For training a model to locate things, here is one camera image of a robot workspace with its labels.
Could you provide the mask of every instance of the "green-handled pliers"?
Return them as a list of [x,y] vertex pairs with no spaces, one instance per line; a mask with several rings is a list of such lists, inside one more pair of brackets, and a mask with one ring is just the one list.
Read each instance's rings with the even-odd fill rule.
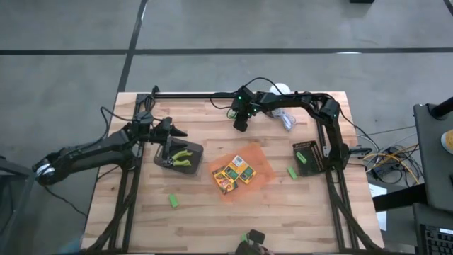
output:
[[186,156],[192,156],[192,152],[188,152],[186,149],[183,151],[180,151],[173,156],[171,156],[171,159],[169,160],[169,164],[172,164],[174,166],[192,166],[190,163],[189,159],[185,159],[183,161],[178,160],[181,157],[186,157]]

